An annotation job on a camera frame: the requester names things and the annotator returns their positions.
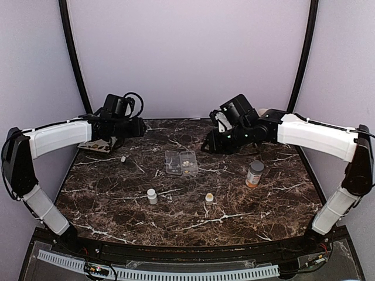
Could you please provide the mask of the clear plastic pill organizer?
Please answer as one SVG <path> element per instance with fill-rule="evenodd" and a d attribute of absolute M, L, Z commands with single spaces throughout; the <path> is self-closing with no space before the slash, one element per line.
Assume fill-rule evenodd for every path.
<path fill-rule="evenodd" d="M 192 165 L 182 166 L 184 160 L 191 161 Z M 167 174 L 175 176 L 198 174 L 199 168 L 195 152 L 192 150 L 182 152 L 167 150 L 165 152 L 165 171 Z"/>

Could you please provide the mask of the orange pill bottle grey cap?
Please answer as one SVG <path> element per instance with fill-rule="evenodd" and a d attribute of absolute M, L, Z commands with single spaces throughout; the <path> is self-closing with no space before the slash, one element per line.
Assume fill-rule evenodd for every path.
<path fill-rule="evenodd" d="M 263 170 L 264 164 L 259 160 L 251 162 L 247 172 L 246 185 L 250 188 L 257 187 Z"/>

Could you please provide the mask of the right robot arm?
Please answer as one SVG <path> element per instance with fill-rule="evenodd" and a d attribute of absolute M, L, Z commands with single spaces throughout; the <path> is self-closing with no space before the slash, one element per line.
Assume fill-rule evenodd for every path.
<path fill-rule="evenodd" d="M 345 177 L 316 214 L 299 249 L 311 254 L 323 235 L 374 187 L 373 135 L 365 125 L 342 127 L 304 118 L 278 109 L 255 109 L 239 94 L 209 114 L 214 128 L 201 150 L 230 155 L 250 143 L 281 143 L 317 150 L 347 162 Z"/>

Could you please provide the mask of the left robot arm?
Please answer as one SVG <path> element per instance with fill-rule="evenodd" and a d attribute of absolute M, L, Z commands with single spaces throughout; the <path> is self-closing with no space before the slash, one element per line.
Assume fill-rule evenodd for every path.
<path fill-rule="evenodd" d="M 141 114 L 143 98 L 135 93 L 108 94 L 95 113 L 42 125 L 36 128 L 13 127 L 1 147 L 1 176 L 13 201 L 21 202 L 53 234 L 70 255 L 78 255 L 83 243 L 76 238 L 75 226 L 57 208 L 38 179 L 36 166 L 45 157 L 60 156 L 81 143 L 111 142 L 140 138 L 146 132 Z"/>

